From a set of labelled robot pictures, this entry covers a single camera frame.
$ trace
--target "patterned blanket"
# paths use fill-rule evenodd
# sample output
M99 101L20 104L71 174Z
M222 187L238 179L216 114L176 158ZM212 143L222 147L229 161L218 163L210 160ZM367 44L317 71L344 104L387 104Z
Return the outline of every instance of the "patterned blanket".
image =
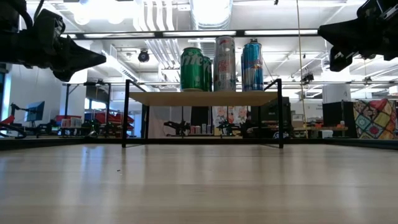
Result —
M356 132L360 139L394 139L396 118L395 101L354 102Z

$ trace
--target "monitor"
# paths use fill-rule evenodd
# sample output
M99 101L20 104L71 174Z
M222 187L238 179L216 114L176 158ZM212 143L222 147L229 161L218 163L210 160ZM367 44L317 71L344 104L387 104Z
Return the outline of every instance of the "monitor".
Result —
M41 121L43 120L44 101L31 103L27 105L26 121Z

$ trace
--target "sprite can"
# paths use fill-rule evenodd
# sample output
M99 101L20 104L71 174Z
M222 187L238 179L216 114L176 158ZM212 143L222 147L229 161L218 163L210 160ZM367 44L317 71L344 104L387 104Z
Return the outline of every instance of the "sprite can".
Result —
M213 76L211 75L211 60L209 57L203 58L203 69L204 69L204 77L205 77L205 85L203 91L211 91L211 84Z
M196 47L188 47L181 54L181 91L203 91L203 55Z

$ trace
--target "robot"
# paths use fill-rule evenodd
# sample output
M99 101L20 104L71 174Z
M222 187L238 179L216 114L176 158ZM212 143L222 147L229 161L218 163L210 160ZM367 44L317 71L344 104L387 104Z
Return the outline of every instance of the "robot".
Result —
M356 12L357 19L320 26L318 34L333 45L330 70L339 72L353 57L398 56L398 0L368 0Z
M55 77L69 82L80 70L105 63L106 57L78 46L65 31L62 16L46 9L44 0L32 18L26 11L25 0L0 0L0 63L50 68ZM27 29L19 30L19 16Z

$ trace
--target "soda can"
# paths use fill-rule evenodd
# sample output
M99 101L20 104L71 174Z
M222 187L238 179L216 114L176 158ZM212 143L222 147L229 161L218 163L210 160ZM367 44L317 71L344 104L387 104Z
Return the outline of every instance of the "soda can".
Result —
M211 125L210 124L207 124L207 134L211 134L212 133L212 131L211 131Z
M235 40L230 36L216 39L214 91L236 91Z
M196 47L188 47L181 54L181 91L203 91L203 54Z
M207 131L206 124L201 124L201 133L206 134L206 131Z
M243 77L243 52L241 53L241 76Z
M213 75L211 72L211 60L209 57L203 57L203 76L205 77L205 84L203 87L203 91L211 91L211 84L213 80Z
M263 91L261 44L256 39L243 47L243 91Z

